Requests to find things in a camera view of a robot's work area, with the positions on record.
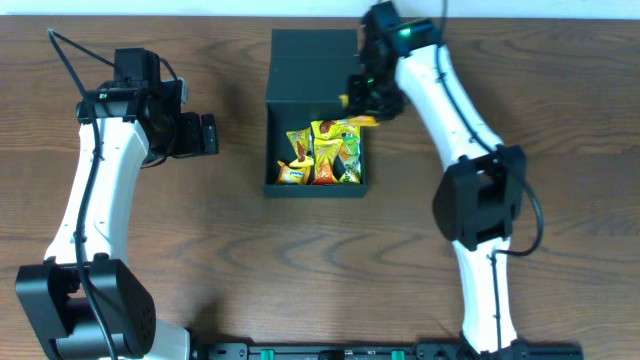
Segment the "green yellow snack packet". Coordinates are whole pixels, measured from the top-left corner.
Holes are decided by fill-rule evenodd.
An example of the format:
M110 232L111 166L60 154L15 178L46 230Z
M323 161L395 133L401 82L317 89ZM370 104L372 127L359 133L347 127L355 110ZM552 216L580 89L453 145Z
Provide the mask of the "green yellow snack packet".
M359 184L361 182L360 137L356 133L343 133L343 143L339 158L344 167L340 183Z

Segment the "black gift box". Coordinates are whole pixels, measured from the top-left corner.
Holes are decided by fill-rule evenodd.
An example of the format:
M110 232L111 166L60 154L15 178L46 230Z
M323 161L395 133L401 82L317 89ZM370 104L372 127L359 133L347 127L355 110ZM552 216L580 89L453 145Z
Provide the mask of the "black gift box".
M296 158L286 133L308 128L316 120L345 117L340 96L350 76L358 74L358 33L354 29L274 29L266 91L264 194L275 198L360 198L359 184L278 185L278 161Z

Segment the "yellow Le-mond biscuit packet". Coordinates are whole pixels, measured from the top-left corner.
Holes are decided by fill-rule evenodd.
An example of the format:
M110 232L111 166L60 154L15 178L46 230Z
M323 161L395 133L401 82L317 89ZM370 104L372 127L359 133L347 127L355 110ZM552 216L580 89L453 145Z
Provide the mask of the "yellow Le-mond biscuit packet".
M342 108L345 112L349 110L349 97L347 94L341 94L339 99L342 104ZM351 126L360 126L360 127L377 127L379 123L373 116L369 115L347 115L341 123L351 125Z

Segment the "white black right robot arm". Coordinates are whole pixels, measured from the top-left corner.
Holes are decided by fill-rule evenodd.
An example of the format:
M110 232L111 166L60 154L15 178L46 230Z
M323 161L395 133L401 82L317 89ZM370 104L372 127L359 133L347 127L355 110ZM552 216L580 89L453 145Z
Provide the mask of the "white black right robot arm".
M461 359L527 353L511 320L507 264L524 195L526 156L482 119L455 73L444 26L403 21L384 3L361 20L362 72L349 81L348 110L391 120L412 103L439 153L443 177L432 203L454 249L464 299Z

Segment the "yellow Julie's peanut butter packet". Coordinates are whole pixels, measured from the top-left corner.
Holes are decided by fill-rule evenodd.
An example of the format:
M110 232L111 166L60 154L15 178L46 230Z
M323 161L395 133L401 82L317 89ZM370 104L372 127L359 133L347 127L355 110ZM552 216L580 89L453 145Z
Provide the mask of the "yellow Julie's peanut butter packet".
M311 174L310 167L292 168L286 163L278 161L280 167L276 178L276 185L306 185Z

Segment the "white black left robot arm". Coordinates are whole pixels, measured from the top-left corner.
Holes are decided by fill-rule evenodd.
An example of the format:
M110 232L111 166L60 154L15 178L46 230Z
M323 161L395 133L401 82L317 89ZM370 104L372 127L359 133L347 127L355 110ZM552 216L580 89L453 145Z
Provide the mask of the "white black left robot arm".
M80 153L62 223L16 294L50 359L190 359L189 331L156 315L128 264L136 182L148 163L217 151L215 119L185 113L183 78L110 81L78 103Z

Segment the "yellow Apollo cake packet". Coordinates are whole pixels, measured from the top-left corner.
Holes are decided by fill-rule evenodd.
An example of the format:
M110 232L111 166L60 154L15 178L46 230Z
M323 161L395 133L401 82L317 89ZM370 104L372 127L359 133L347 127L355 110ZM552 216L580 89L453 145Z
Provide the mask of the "yellow Apollo cake packet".
M311 129L314 137L321 140L332 140L349 134L360 134L360 127L350 123L347 119L313 121Z
M295 159L289 163L291 168L305 168L314 165L313 137L311 128L286 133L294 153Z

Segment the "yellow orange snack packet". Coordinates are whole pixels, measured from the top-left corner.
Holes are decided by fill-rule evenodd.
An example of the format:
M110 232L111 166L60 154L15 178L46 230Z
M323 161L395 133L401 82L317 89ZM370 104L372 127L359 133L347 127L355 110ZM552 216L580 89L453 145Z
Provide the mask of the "yellow orange snack packet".
M342 139L315 139L314 180L312 182L313 185L332 185L338 183L338 180L336 179L333 172L333 165L342 144Z

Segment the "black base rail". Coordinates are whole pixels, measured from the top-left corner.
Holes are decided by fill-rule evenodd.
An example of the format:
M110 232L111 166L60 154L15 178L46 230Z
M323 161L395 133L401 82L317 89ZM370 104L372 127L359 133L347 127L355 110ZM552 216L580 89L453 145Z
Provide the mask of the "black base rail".
M192 360L583 360L580 346L515 342L477 353L461 341L432 340L401 345L249 345L213 343L191 350Z

